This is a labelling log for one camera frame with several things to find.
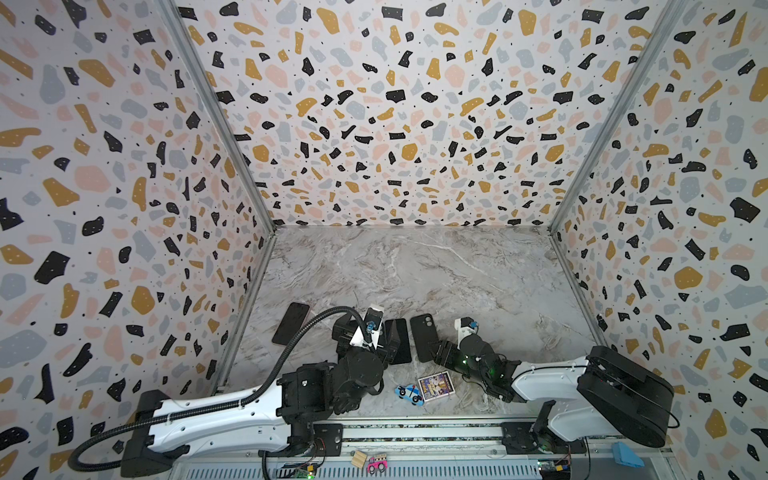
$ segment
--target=side wall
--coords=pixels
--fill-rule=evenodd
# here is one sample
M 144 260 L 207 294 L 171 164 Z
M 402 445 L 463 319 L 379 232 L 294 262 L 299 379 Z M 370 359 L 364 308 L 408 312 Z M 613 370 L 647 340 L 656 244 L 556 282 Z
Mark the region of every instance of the side wall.
M 178 5 L 278 224 L 549 222 L 663 0 Z
M 608 343 L 675 386 L 670 442 L 697 480 L 768 468 L 768 12 L 751 5 L 690 2 L 556 233 Z
M 65 472 L 144 391 L 209 395 L 256 268 L 255 209 L 153 10 L 0 4 L 6 478 Z

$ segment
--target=gray marble surface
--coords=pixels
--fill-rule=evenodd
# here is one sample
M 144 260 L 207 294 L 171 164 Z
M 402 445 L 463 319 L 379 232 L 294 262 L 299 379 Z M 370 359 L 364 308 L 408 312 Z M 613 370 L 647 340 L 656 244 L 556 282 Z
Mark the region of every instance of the gray marble surface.
M 291 227 L 278 232 L 256 305 L 243 333 L 226 390 L 261 384 L 283 347 L 271 343 L 291 302 L 364 313 L 374 303 L 385 319 L 431 313 L 440 338 L 456 341 L 453 320 L 471 316 L 479 334 L 509 359 L 551 362 L 584 355 L 594 345 L 549 239 L 536 230 L 504 227 Z M 324 320 L 310 330 L 283 367 L 336 361 Z M 398 384 L 441 369 L 413 362 L 390 366 L 381 395 L 367 396 L 347 416 L 535 416 L 536 402 L 506 404 L 451 373 L 456 393 L 415 407 L 398 399 Z

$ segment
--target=blue toy car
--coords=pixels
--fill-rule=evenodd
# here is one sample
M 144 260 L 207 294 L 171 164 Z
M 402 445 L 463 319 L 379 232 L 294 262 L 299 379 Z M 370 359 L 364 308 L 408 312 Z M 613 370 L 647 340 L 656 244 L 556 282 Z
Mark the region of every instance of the blue toy car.
M 395 387 L 395 393 L 401 399 L 408 399 L 411 405 L 424 405 L 424 398 L 416 385 L 397 386 Z

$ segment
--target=wall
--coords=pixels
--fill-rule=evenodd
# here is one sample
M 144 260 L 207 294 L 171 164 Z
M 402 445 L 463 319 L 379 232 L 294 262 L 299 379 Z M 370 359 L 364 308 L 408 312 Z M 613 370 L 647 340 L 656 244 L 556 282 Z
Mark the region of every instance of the wall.
M 181 0 L 278 224 L 546 224 L 664 4 Z
M 754 480 L 768 468 L 768 4 L 688 3 L 556 237 L 609 344 L 675 386 L 687 477 Z
M 250 286 L 253 205 L 153 9 L 0 4 L 6 478 L 69 477 L 144 391 L 209 395 Z

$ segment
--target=metal profile post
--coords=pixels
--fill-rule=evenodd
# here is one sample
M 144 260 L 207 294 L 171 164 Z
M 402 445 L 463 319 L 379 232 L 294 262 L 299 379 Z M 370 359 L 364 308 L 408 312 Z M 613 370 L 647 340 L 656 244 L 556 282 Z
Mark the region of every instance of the metal profile post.
M 230 159 L 235 166 L 240 180 L 243 182 L 248 197 L 256 209 L 259 220 L 265 230 L 266 237 L 272 237 L 275 234 L 275 224 L 270 218 L 269 212 L 261 199 L 259 189 L 253 181 L 248 166 L 245 165 L 243 154 L 235 141 L 234 134 L 230 129 L 227 119 L 219 108 L 219 102 L 216 99 L 213 88 L 208 83 L 200 58 L 197 56 L 197 50 L 192 45 L 192 40 L 187 35 L 187 29 L 184 28 L 184 22 L 179 14 L 179 9 L 174 0 L 155 0 L 158 12 L 160 13 L 165 25 L 168 27 L 170 36 L 178 48 L 179 57 L 181 57 L 192 78 L 192 83 L 200 94 L 203 106 L 208 110 L 208 114 L 214 121 L 214 125 L 221 133 L 221 140 Z
M 586 184 L 589 174 L 598 164 L 600 156 L 608 145 L 608 142 L 611 141 L 611 137 L 616 131 L 616 127 L 620 124 L 621 119 L 624 118 L 624 113 L 634 100 L 634 96 L 640 91 L 645 76 L 656 61 L 664 44 L 667 43 L 667 39 L 674 30 L 677 20 L 680 19 L 683 14 L 685 5 L 685 0 L 669 0 L 661 10 L 661 14 L 659 15 L 658 20 L 656 20 L 656 25 L 654 25 L 654 29 L 651 33 L 650 40 L 645 44 L 640 58 L 637 61 L 637 65 L 630 73 L 626 85 L 621 89 L 621 92 L 616 99 L 616 103 L 608 113 L 602 129 L 594 139 L 592 146 L 587 152 L 587 156 L 584 158 L 584 163 L 581 164 L 581 167 L 579 167 L 576 172 L 576 175 L 571 182 L 571 186 L 568 187 L 568 191 L 565 193 L 565 197 L 560 203 L 558 211 L 555 212 L 552 222 L 549 224 L 550 233 L 558 231 L 560 226 L 564 223 L 565 218 L 568 216 L 568 211 L 578 198 L 578 192 L 584 184 Z

